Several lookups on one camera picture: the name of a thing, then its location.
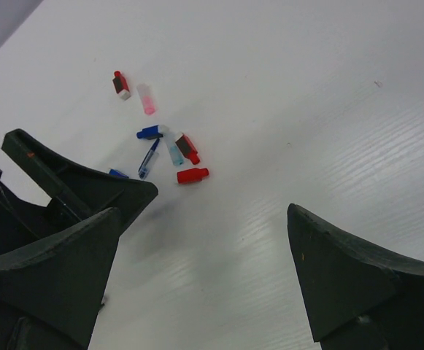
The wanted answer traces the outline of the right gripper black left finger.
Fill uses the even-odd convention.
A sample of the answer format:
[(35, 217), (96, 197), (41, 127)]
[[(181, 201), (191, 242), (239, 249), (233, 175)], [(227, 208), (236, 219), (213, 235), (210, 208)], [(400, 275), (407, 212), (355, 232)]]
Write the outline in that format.
[(87, 349), (121, 234), (106, 209), (0, 255), (0, 349)]

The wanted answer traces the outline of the red marker cap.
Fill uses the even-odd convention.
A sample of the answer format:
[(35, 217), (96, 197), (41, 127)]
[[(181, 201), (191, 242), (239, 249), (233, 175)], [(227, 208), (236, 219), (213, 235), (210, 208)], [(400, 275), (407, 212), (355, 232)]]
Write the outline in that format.
[(177, 172), (178, 184), (193, 184), (201, 182), (209, 176), (208, 168), (190, 168), (184, 171)]
[(128, 87), (127, 80), (120, 71), (114, 72), (114, 77), (112, 79), (112, 82), (113, 82), (117, 95), (122, 100), (125, 101), (131, 97), (131, 91)]
[(193, 142), (184, 133), (177, 133), (174, 138), (175, 144), (182, 155), (189, 159), (193, 165), (198, 165), (201, 160)]

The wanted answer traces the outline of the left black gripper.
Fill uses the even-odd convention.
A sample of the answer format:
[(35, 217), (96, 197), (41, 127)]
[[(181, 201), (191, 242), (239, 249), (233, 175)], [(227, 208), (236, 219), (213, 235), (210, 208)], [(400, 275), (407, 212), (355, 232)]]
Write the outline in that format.
[(6, 133), (1, 149), (50, 196), (47, 206), (25, 201), (2, 181), (0, 255), (116, 208), (127, 229), (158, 195), (150, 183), (106, 174), (52, 151), (22, 129)]

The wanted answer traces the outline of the blue gel pen cap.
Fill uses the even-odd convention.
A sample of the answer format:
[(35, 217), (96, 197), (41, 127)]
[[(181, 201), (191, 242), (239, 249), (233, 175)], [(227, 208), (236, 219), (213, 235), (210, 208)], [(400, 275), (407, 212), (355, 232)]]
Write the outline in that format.
[(138, 175), (141, 180), (145, 180), (147, 178), (148, 174), (151, 171), (151, 168), (153, 167), (153, 164), (158, 158), (157, 148), (159, 144), (160, 139), (156, 139), (152, 146), (149, 148), (147, 154), (145, 155), (138, 169)]

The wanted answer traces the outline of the pink highlighter cap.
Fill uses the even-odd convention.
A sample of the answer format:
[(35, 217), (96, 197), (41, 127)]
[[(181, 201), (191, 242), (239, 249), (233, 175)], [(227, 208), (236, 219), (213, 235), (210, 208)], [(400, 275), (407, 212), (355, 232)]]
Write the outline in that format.
[(142, 103), (144, 113), (146, 115), (155, 114), (157, 106), (151, 87), (145, 83), (141, 83), (136, 86), (136, 89)]

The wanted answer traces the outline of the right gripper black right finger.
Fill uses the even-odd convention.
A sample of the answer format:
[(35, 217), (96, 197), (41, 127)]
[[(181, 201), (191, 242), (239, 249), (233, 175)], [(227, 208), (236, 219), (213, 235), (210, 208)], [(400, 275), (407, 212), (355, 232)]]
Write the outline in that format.
[(322, 349), (424, 349), (424, 262), (288, 207), (288, 240)]

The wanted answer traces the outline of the blue marker cap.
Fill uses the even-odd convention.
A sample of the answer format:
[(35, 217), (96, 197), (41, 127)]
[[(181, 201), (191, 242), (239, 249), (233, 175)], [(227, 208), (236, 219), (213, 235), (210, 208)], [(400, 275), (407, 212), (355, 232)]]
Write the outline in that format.
[(141, 129), (136, 133), (138, 139), (158, 139), (164, 137), (166, 133), (169, 132), (169, 128), (165, 125), (152, 125), (146, 128)]

